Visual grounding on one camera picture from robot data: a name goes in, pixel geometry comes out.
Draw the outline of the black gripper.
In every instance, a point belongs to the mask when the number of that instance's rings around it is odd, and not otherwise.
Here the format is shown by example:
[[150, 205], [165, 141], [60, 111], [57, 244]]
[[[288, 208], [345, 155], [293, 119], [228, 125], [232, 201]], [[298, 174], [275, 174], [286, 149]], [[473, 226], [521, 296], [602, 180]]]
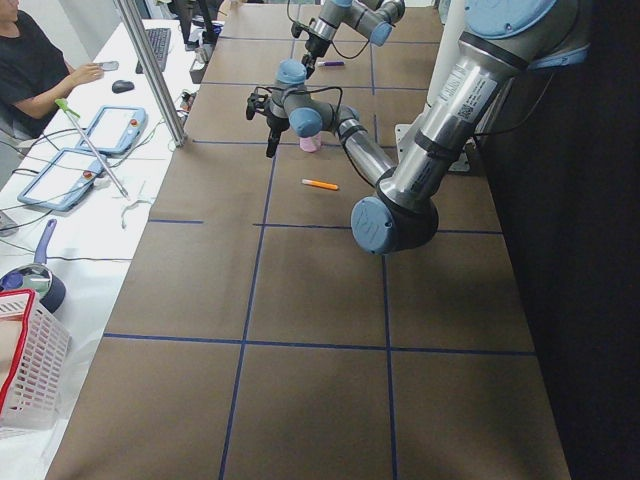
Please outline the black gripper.
[[330, 39], [323, 38], [314, 32], [308, 34], [308, 39], [305, 43], [307, 53], [302, 57], [302, 63], [307, 71], [308, 78], [310, 78], [316, 70], [316, 59], [323, 58], [330, 46]]
[[267, 139], [267, 149], [265, 155], [267, 158], [273, 158], [279, 146], [280, 134], [290, 128], [290, 123], [287, 117], [279, 117], [273, 112], [267, 112], [266, 119], [270, 131]]

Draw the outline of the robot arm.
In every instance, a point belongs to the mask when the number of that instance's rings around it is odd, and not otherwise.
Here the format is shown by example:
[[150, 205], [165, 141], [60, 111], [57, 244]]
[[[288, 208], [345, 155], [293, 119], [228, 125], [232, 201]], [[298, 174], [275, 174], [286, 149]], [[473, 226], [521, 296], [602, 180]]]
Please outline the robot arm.
[[330, 0], [322, 5], [317, 18], [311, 18], [307, 24], [293, 21], [291, 33], [298, 38], [306, 32], [306, 53], [301, 63], [310, 78], [315, 69], [316, 61], [323, 58], [333, 44], [339, 28], [343, 25], [350, 27], [369, 43], [382, 46], [389, 38], [394, 25], [405, 14], [403, 0], [390, 1], [356, 1]]
[[302, 138], [333, 134], [375, 190], [352, 209], [357, 244], [381, 255], [413, 249], [433, 238], [433, 195], [505, 83], [527, 70], [582, 62], [592, 11], [588, 1], [466, 2], [457, 58], [430, 108], [414, 121], [397, 160], [370, 137], [354, 109], [313, 99], [305, 83], [343, 26], [382, 45], [404, 15], [400, 1], [328, 1], [308, 24], [294, 22], [292, 33], [308, 36], [305, 55], [282, 61], [273, 85], [249, 96], [246, 114], [265, 116], [268, 156], [286, 130]]

